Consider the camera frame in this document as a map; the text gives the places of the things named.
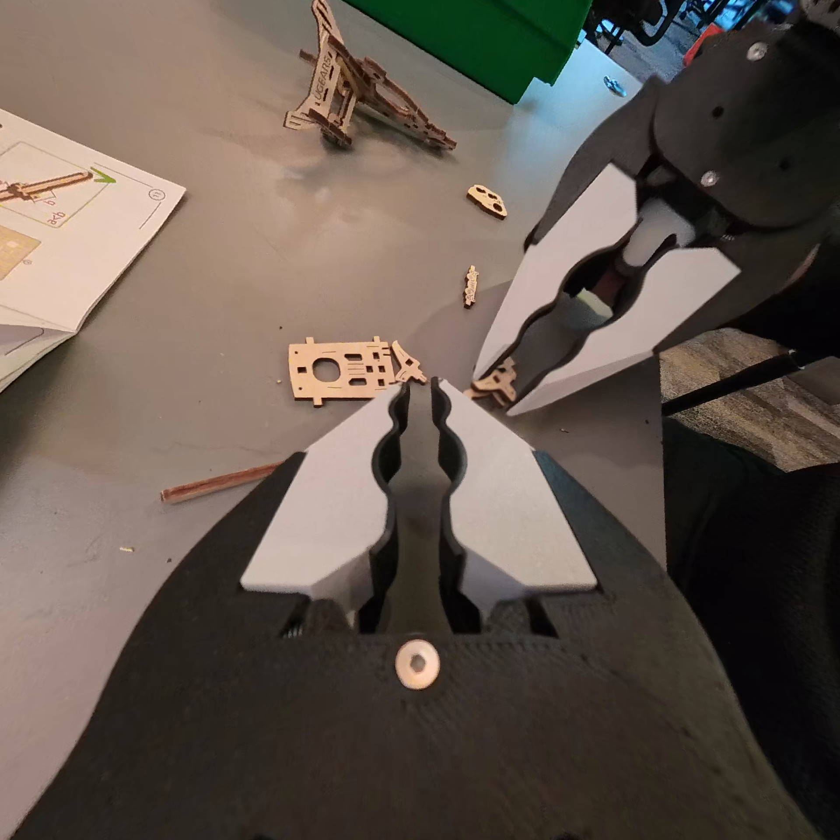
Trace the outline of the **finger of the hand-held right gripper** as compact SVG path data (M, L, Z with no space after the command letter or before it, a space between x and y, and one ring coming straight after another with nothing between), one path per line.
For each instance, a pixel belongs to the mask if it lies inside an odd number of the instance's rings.
M508 410L538 410L651 358L657 347L723 290L740 269L716 248L679 248L661 256L624 315L590 332L579 352L547 373Z
M554 306L568 275L613 249L637 222L634 178L608 164L541 240L528 248L490 325L475 364L486 375L503 361L529 324Z

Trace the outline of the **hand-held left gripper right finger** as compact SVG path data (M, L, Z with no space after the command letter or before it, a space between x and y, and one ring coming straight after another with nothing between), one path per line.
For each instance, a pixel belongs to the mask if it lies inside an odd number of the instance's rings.
M594 592L597 579L537 451L447 380L433 379L440 512L438 589L449 627L478 634L494 608Z

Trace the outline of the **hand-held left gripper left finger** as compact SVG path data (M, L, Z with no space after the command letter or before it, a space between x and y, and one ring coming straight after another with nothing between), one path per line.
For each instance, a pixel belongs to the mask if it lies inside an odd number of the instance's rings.
M396 577L390 483L402 465L409 406L409 386L389 386L300 454L240 578L245 590L336 602L363 633L377 629Z

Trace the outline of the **hook shaped wooden part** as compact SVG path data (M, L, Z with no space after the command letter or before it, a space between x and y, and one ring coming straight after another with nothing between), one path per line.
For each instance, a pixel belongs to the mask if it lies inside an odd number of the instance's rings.
M463 394L471 400L492 396L499 406L510 406L518 399L515 388L517 376L515 362L508 357L487 376L471 382Z

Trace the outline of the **person's right forearm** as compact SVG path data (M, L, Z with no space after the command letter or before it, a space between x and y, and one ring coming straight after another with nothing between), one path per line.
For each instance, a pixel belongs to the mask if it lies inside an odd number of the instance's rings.
M807 270L758 307L728 323L818 358L839 355L839 230L835 224Z

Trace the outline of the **assembled wooden model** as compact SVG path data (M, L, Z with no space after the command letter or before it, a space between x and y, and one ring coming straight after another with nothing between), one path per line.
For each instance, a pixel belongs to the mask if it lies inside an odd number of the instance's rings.
M319 130L325 140L347 150L353 142L352 117L361 106L431 149L456 148L456 140L437 126L381 65L370 57L352 56L328 2L313 1L311 12L318 28L318 53L299 53L311 66L311 81L301 104L287 112L285 128Z

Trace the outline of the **oval wooden part with holes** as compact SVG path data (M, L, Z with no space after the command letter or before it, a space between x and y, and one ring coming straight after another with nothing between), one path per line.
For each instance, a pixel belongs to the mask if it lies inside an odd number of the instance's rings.
M487 214L497 218L505 219L508 216L508 210L504 204L503 199L488 187L480 184L471 186L467 191L468 199L477 205Z

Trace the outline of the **thin wooden stick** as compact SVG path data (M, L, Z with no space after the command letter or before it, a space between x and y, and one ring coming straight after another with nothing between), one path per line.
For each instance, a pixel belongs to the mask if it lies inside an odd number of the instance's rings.
M214 493L242 487L259 482L283 465L283 461L243 469L221 476L201 479L189 484L174 486L161 491L160 498L164 504L174 505L205 497Z

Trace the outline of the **large flat wooden plate part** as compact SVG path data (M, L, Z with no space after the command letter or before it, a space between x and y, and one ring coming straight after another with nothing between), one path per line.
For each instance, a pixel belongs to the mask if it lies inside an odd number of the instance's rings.
M317 375L320 362L335 366L334 379ZM331 400L371 400L396 383L392 347L378 336L358 342L318 342L307 337L289 345L288 365L294 398L310 400L315 407Z

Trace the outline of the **red black office chair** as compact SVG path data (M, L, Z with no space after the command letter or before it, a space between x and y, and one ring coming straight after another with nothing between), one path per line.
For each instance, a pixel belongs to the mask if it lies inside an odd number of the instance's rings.
M681 16L681 1L592 1L582 32L595 46L605 39L605 53L621 45L625 34L643 47L654 46Z

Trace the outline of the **cross shaped wooden part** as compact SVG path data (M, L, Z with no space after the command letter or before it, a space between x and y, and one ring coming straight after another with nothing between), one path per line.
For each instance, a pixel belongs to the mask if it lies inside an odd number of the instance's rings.
M415 381L424 385L428 382L417 359L406 352L396 340L391 343L391 357L397 365L394 382L408 383L409 381Z

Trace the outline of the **green plastic bin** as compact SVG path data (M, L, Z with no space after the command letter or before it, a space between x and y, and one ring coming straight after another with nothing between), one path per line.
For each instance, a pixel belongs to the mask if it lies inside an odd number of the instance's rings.
M510 104L533 79L554 84L592 1L350 1Z

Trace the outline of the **person's body in black clothing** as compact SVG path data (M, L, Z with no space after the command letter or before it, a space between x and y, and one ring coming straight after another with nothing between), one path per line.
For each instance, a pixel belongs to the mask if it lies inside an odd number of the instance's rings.
M668 574L753 736L822 838L839 838L839 464L782 471L666 418Z

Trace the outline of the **white instruction booklet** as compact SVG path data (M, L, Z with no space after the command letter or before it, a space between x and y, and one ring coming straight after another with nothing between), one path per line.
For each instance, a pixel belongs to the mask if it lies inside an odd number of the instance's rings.
M1 111L1 389L75 337L186 190Z

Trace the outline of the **black chair frame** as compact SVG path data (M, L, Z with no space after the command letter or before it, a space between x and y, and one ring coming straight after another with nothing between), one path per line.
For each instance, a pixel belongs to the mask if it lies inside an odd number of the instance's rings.
M704 385L691 392L663 402L661 414L671 417L698 406L714 402L722 397L779 380L786 375L803 371L811 364L830 358L828 354L787 350L774 357L753 364L722 380Z

